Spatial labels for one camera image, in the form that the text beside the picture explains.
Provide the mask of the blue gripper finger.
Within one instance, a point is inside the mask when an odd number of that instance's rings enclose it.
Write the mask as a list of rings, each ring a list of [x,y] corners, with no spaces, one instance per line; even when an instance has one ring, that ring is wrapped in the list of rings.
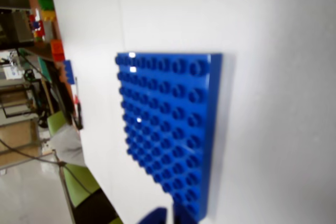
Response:
[[[178,202],[173,204],[173,221],[174,224],[198,224],[187,208]]]
[[[159,207],[143,217],[138,224],[166,224],[167,209]]]

